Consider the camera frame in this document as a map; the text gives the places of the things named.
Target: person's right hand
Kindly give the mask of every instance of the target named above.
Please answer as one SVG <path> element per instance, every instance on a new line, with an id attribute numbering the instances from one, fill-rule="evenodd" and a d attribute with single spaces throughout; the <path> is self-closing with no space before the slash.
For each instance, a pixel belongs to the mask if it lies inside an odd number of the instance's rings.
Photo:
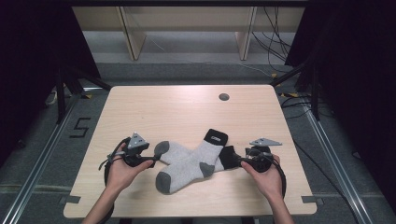
<path id="1" fill-rule="evenodd" d="M 273 156 L 274 160 L 280 164 L 280 158 L 277 155 Z M 244 161 L 241 162 L 241 165 L 253 177 L 257 188 L 268 200 L 278 199 L 279 197 L 283 198 L 282 180 L 279 171 L 273 164 L 263 173 L 258 173 L 252 166 Z"/>

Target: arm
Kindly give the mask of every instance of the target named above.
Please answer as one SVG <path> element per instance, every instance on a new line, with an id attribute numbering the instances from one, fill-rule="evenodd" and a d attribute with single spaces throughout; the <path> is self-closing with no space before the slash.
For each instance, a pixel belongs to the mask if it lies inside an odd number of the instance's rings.
<path id="1" fill-rule="evenodd" d="M 274 159 L 280 162 L 279 157 L 274 155 Z M 242 167 L 253 177 L 259 191 L 268 200 L 274 214 L 275 223 L 292 224 L 294 223 L 288 207 L 283 201 L 282 181 L 278 170 L 274 165 L 264 173 L 258 173 L 246 162 L 241 162 Z"/>
<path id="2" fill-rule="evenodd" d="M 136 167 L 130 167 L 123 160 L 114 161 L 108 173 L 107 185 L 95 205 L 82 223 L 98 223 L 107 214 L 120 193 L 134 181 L 142 171 L 150 167 L 153 161 L 145 161 Z"/>

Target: forearm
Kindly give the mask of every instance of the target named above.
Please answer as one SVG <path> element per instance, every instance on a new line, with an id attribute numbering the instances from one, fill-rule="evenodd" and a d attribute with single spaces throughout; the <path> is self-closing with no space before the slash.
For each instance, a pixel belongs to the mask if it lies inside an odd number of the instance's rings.
<path id="1" fill-rule="evenodd" d="M 275 224 L 293 224 L 288 207 L 282 198 L 270 199 L 269 203 L 274 214 Z"/>
<path id="2" fill-rule="evenodd" d="M 106 188 L 99 199 L 96 201 L 95 205 L 88 213 L 88 215 L 84 218 L 82 223 L 98 223 L 102 220 L 105 215 L 110 211 L 114 202 L 120 194 L 120 190 L 118 189 L 108 189 Z"/>

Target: sock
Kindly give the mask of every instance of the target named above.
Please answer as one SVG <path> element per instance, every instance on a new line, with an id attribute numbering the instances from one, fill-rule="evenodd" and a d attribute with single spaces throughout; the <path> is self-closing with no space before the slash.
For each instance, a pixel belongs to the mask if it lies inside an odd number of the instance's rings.
<path id="1" fill-rule="evenodd" d="M 227 134 L 210 129 L 202 143 L 187 158 L 163 168 L 157 174 L 157 190 L 173 193 L 192 180 L 213 175 L 216 159 L 227 140 Z"/>
<path id="2" fill-rule="evenodd" d="M 186 147 L 183 147 L 177 142 L 163 141 L 154 148 L 155 157 L 160 158 L 166 164 L 173 164 L 182 161 L 193 152 Z M 233 169 L 239 166 L 238 157 L 233 149 L 233 146 L 224 147 L 215 162 L 215 171 L 223 171 Z"/>

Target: gray carpet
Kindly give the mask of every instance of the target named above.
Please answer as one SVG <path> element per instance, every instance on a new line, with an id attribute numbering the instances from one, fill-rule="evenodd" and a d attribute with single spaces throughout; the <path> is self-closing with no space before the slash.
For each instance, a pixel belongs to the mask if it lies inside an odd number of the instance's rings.
<path id="1" fill-rule="evenodd" d="M 269 65 L 249 65 L 265 73 L 274 69 Z M 272 79 L 262 71 L 239 64 L 111 64 L 99 63 L 98 68 L 103 80 L 110 85 L 190 85 L 190 84 L 268 84 Z M 288 70 L 278 65 L 277 69 Z M 296 77 L 276 87 L 276 92 L 295 92 L 293 84 Z M 81 83 L 93 86 L 86 80 Z M 106 102 L 107 91 L 89 91 L 91 98 L 78 100 L 61 139 L 40 177 L 35 191 L 24 208 L 19 223 L 79 223 L 80 219 L 67 219 L 63 216 L 62 198 L 70 192 L 79 166 L 90 143 L 94 128 Z M 282 104 L 286 97 L 279 96 Z M 287 101 L 287 105 L 301 102 L 300 99 Z M 295 141 L 320 165 L 327 176 L 339 184 L 333 173 L 320 142 L 309 123 L 306 108 L 300 105 L 283 109 L 290 132 Z M 46 145 L 57 119 L 56 105 L 43 109 L 36 122 L 27 132 L 25 148 L 16 149 L 0 170 L 0 217 L 4 217 L 12 204 L 21 184 L 29 175 L 31 168 Z M 82 130 L 75 125 L 87 127 L 84 137 Z M 389 208 L 364 164 L 352 156 L 354 149 L 337 122 L 336 115 L 325 104 L 320 104 L 320 122 L 344 164 L 349 177 L 369 209 L 374 223 L 396 223 L 396 216 Z M 312 216 L 294 216 L 296 223 L 354 223 L 346 202 L 337 193 L 329 180 L 318 170 L 304 153 L 298 150 L 308 182 L 315 196 L 322 202 Z M 108 223 L 118 223 L 112 218 Z M 260 217 L 260 223 L 272 223 L 272 218 Z"/>

